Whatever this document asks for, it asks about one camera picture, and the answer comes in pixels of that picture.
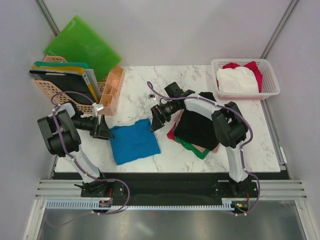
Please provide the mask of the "green t-shirt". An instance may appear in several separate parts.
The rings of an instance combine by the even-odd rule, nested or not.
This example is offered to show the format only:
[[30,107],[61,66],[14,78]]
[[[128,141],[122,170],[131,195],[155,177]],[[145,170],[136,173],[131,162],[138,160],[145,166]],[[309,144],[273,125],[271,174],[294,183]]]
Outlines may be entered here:
[[181,144],[185,149],[188,151],[191,151],[196,157],[198,157],[201,160],[204,160],[205,157],[209,154],[210,150],[209,149],[199,149],[198,147],[195,147],[193,144],[188,143],[178,137],[174,138],[175,141],[179,144]]

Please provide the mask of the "blue t-shirt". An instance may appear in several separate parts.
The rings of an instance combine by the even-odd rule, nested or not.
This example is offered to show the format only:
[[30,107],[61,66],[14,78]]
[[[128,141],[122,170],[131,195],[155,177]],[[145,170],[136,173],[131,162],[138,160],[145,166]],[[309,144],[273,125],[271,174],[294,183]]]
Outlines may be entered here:
[[138,120],[133,125],[114,126],[111,132],[114,135],[110,139],[111,149],[118,166],[161,153],[148,118]]

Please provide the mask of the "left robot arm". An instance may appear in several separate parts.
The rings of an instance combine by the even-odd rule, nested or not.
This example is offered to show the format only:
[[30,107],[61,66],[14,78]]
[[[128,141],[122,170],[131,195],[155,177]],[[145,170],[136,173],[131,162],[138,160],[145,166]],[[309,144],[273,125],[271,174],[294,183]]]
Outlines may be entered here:
[[84,153],[78,132],[88,131],[95,139],[113,139],[115,136],[107,126],[105,116],[98,117],[94,112],[92,116],[83,117],[77,106],[69,101],[56,105],[52,113],[38,119],[37,124],[48,151],[70,162],[82,177],[82,185],[78,187],[87,192],[93,191],[99,197],[106,196],[110,185]]

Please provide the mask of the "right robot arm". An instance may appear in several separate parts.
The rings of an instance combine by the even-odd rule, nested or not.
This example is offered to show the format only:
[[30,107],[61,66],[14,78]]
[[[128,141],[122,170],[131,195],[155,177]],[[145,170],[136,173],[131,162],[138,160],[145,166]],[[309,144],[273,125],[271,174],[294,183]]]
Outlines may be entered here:
[[171,120],[171,115],[184,110],[203,116],[213,127],[216,140],[225,147],[229,165],[229,191],[235,197],[242,196],[249,187],[248,177],[252,174],[246,169],[244,161],[244,146],[253,140],[253,130],[243,117],[238,105],[230,101],[220,105],[216,101],[205,98],[193,90],[182,90],[173,82],[161,95],[151,82],[147,86],[166,103],[158,103],[150,110],[152,114],[151,132],[164,127]]

